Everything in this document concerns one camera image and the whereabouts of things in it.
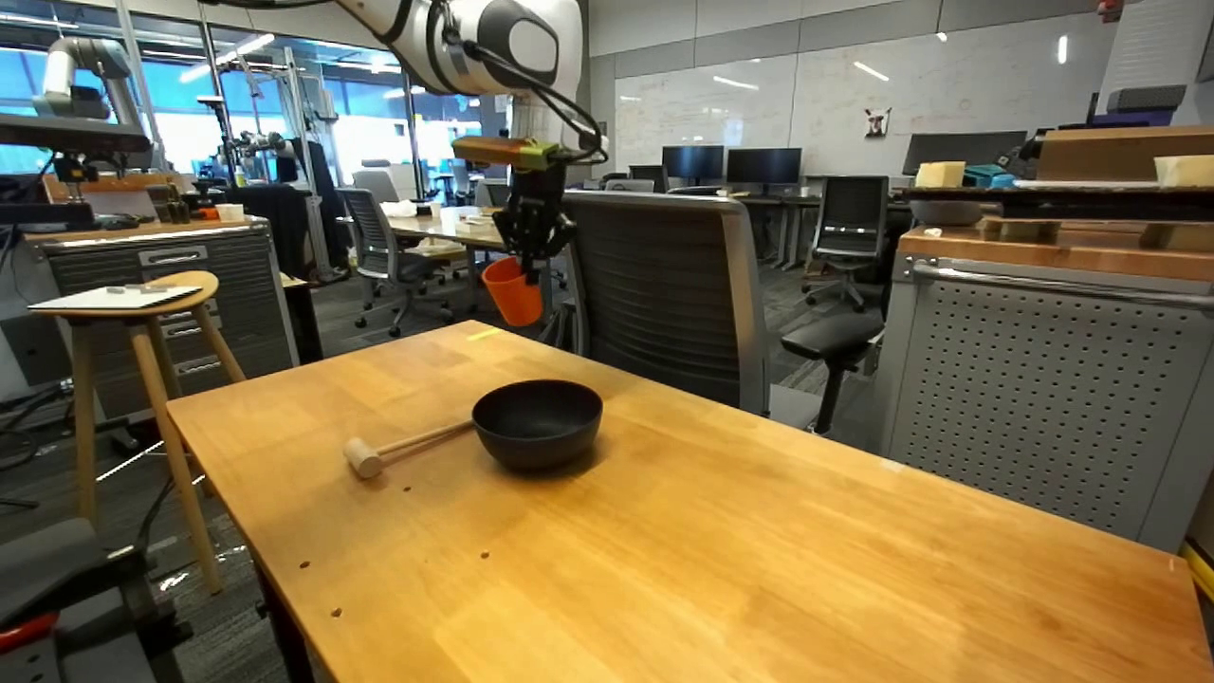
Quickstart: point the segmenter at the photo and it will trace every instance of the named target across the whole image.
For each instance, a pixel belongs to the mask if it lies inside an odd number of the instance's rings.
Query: black office chair
[[[859,286],[859,273],[878,264],[887,238],[887,180],[883,175],[837,175],[822,184],[818,225],[810,248],[817,264],[845,273],[845,281],[812,290],[810,299],[845,297],[859,313],[873,299]]]
[[[311,276],[309,259],[309,195],[295,185],[237,185],[224,201],[238,201],[247,211],[271,220],[277,271],[289,276]]]
[[[447,271],[453,261],[463,261],[463,248],[447,243],[435,252],[409,252],[420,238],[397,238],[380,210],[380,201],[367,190],[339,190],[343,206],[344,206],[344,225],[349,225],[349,264],[358,276],[367,281],[367,299],[363,299],[363,315],[358,319],[358,325],[367,325],[367,313],[377,309],[383,286],[397,286],[402,304],[394,309],[392,319],[392,339],[402,334],[407,315],[418,309],[418,299],[440,286],[440,271]]]
[[[748,210],[684,195],[569,195],[577,354],[767,412]]]
[[[883,290],[859,290],[855,273],[882,264],[887,252],[887,180],[826,180],[812,259],[851,273],[851,281],[812,290],[812,319],[781,339],[796,358],[826,363],[826,391],[817,433],[832,433],[842,371],[870,358],[883,332]]]

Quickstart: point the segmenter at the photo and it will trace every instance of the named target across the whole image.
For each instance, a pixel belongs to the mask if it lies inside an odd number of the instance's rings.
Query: cabinet
[[[904,238],[883,457],[1178,550],[1214,468],[1210,281],[1214,254]]]

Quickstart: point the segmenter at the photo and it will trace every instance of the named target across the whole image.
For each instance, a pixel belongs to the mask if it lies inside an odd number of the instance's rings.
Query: white wall
[[[836,15],[893,0],[588,0],[588,58]]]
[[[1214,0],[1126,3],[1113,43],[1103,96],[1122,89],[1190,82],[1214,22]],[[1190,82],[1178,127],[1214,120],[1214,82]]]
[[[663,146],[806,147],[810,175],[904,175],[912,134],[1082,120],[1099,90],[1113,25],[1094,15],[928,36],[851,48],[614,80],[612,168],[657,162]],[[864,108],[893,134],[864,141]]]

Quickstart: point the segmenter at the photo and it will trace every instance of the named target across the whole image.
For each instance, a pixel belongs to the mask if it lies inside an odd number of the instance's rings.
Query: wooden handle
[[[362,438],[352,438],[344,444],[344,463],[358,477],[363,483],[377,483],[394,458],[407,458],[430,444],[440,444],[440,440],[453,440],[458,433],[472,433],[475,426],[472,421],[458,421],[458,426],[443,426],[443,430],[434,430],[434,433],[420,433],[415,440],[402,440],[402,444],[392,444],[383,452],[372,452]]]

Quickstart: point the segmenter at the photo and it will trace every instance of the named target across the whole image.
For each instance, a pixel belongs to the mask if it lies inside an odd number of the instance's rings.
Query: wooden stool
[[[193,492],[193,473],[185,463],[185,448],[184,438],[174,430],[174,421],[168,418],[168,348],[158,339],[158,315],[193,315],[193,321],[203,325],[205,340],[214,347],[214,354],[222,358],[224,371],[232,382],[244,378],[238,362],[232,358],[224,334],[217,332],[214,315],[205,313],[205,304],[222,292],[222,281],[205,271],[185,271],[185,273],[171,273],[158,281],[150,281],[143,290],[193,290],[189,297],[168,299],[168,304],[151,304],[151,309],[37,309],[42,315],[58,315],[74,325],[74,409],[77,409],[77,507],[86,520],[98,520],[98,452],[96,452],[96,363],[90,363],[90,325],[96,321],[120,321],[128,334],[128,347],[136,354],[136,368],[150,391],[150,406],[168,452],[168,468],[185,514],[185,529],[189,529],[189,545],[203,571],[203,582],[210,591],[222,588],[222,567],[214,553],[214,539],[205,531],[205,517],[203,517],[203,500]]]

